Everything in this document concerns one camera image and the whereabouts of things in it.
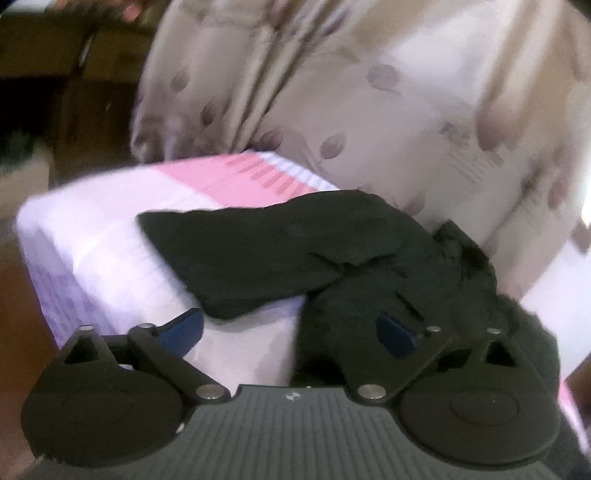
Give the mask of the dark wooden furniture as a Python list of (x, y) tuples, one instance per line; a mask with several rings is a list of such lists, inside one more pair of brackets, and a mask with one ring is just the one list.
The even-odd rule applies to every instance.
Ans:
[(131, 164), (155, 28), (139, 1), (14, 1), (1, 12), (1, 164), (45, 154), (65, 182)]

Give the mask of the beige leaf print curtain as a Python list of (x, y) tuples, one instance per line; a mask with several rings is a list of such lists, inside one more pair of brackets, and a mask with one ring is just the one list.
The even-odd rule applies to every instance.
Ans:
[(520, 298), (573, 230), (590, 166), (590, 6), (173, 1), (143, 67), (142, 163), (273, 151), (433, 228)]

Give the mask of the black garment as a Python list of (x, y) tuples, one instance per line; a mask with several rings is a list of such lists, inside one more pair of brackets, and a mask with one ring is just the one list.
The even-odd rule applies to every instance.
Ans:
[(555, 338), (497, 290), (495, 271), (456, 224), (425, 230), (381, 197), (308, 194), (264, 208), (147, 211), (138, 225), (208, 316), (232, 320), (301, 296), (293, 385), (393, 389), (402, 366), (377, 335), (387, 317), (465, 338), (500, 329), (546, 388), (559, 386)]

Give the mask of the pink white checked bed sheet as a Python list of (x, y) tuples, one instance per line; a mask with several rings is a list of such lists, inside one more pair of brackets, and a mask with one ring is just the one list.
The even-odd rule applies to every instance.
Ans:
[[(144, 239), (136, 215), (151, 210), (264, 207), (338, 190), (272, 152), (246, 152), (123, 168), (30, 197), (16, 234), (58, 347), (81, 325), (102, 334), (161, 325), (197, 306)], [(230, 322), (204, 321), (185, 360), (235, 393), (239, 384), (284, 386), (303, 298)]]

